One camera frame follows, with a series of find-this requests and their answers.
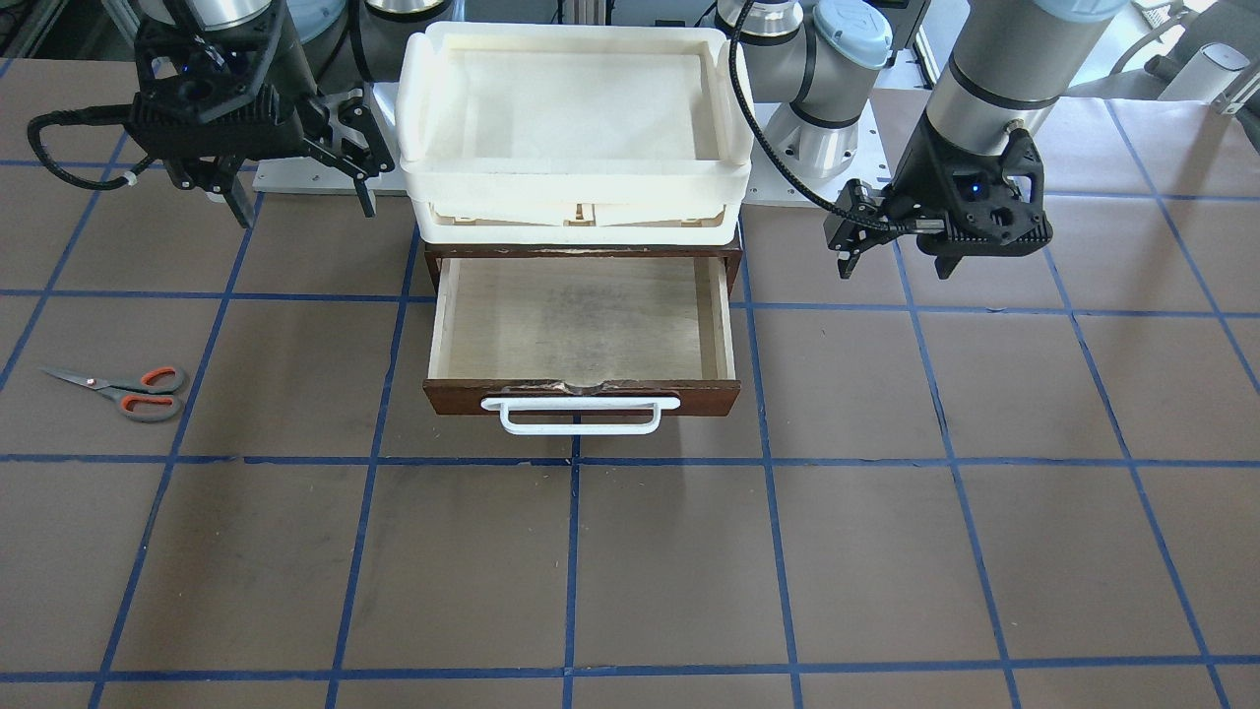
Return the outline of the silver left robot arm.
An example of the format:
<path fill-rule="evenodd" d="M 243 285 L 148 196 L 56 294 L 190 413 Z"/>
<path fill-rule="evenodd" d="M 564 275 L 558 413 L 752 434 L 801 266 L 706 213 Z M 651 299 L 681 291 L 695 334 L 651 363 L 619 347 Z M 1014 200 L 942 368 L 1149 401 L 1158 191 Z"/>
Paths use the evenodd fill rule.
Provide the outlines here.
<path fill-rule="evenodd" d="M 868 1 L 719 1 L 743 121 L 779 175 L 827 212 L 842 278 L 876 246 L 912 234 L 948 280 L 966 257 L 1023 257 L 1052 241 L 1034 133 L 1121 9 L 1119 1 L 973 1 L 892 181 L 840 174 L 895 26 Z"/>

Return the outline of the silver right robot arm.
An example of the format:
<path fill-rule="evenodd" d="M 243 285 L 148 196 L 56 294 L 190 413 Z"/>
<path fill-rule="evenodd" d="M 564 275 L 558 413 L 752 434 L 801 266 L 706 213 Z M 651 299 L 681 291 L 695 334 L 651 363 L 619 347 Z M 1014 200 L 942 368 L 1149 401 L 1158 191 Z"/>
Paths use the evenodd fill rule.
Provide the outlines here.
<path fill-rule="evenodd" d="M 239 167 L 312 159 L 352 181 L 365 217 L 368 181 L 394 169 L 359 31 L 346 24 L 360 81 L 325 94 L 284 1 L 144 1 L 135 37 L 139 93 L 125 127 L 171 183 L 203 190 L 253 224 Z"/>

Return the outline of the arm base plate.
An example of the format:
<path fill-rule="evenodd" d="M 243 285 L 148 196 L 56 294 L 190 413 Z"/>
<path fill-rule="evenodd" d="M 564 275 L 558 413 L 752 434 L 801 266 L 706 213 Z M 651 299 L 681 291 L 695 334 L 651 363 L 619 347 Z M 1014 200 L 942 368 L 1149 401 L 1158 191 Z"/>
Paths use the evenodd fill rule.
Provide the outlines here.
<path fill-rule="evenodd" d="M 819 161 L 837 162 L 845 159 L 845 169 L 833 176 L 810 176 L 800 167 L 801 161 L 798 161 L 796 156 L 799 139 L 803 133 L 803 130 L 793 131 L 788 144 L 781 144 L 776 152 L 782 157 L 782 162 L 790 166 L 793 175 L 796 175 L 818 196 L 833 201 L 839 196 L 845 181 L 850 179 L 859 179 L 874 188 L 881 188 L 891 181 L 891 165 L 886 157 L 872 105 L 866 103 L 861 118 L 850 126 L 853 149 L 837 150 L 835 147 L 842 146 L 842 141 L 829 140 L 820 144 L 818 150 L 810 150 L 810 156 L 816 156 Z M 782 174 L 765 156 L 760 144 L 753 144 L 752 167 L 747 190 L 743 194 L 743 205 L 811 207 L 813 203 L 782 178 Z"/>
<path fill-rule="evenodd" d="M 372 110 L 392 159 L 399 157 L 396 125 L 398 84 L 372 84 L 364 89 L 365 106 Z M 292 196 L 355 196 L 352 179 L 336 169 L 311 157 L 270 159 L 258 162 L 252 186 L 256 191 L 292 194 Z M 383 171 L 365 180 L 374 196 L 404 196 L 404 173 L 401 167 Z"/>

